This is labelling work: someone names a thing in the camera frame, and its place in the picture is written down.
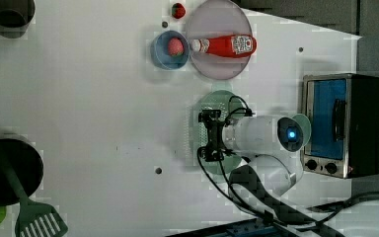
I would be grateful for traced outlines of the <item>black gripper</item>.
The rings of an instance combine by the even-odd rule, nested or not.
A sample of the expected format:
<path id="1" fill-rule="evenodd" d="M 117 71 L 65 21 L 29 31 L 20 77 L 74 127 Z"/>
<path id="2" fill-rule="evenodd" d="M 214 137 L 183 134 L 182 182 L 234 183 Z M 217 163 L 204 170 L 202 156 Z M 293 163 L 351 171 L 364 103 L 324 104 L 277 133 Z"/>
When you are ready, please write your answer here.
<path id="1" fill-rule="evenodd" d="M 232 150 L 224 144 L 222 132 L 228 125 L 226 120 L 221 120 L 220 110 L 202 110 L 198 114 L 198 121 L 207 129 L 207 143 L 197 149 L 197 154 L 206 162 L 223 161 L 226 156 L 233 154 Z"/>

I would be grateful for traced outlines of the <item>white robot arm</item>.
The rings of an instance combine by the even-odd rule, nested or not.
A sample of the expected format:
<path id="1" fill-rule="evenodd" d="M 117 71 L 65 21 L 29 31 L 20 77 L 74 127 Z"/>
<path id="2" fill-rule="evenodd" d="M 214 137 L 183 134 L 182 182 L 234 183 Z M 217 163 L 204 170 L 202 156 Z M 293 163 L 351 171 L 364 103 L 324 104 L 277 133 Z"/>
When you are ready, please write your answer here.
<path id="1" fill-rule="evenodd" d="M 220 169 L 225 196 L 241 210 L 297 237 L 379 237 L 379 192 L 348 197 L 334 210 L 286 197 L 306 172 L 342 179 L 375 172 L 378 121 L 341 113 L 255 116 L 242 108 L 227 117 L 203 110 L 198 120 L 208 137 L 197 150 L 199 163 L 222 164 L 227 157 L 244 162 Z"/>

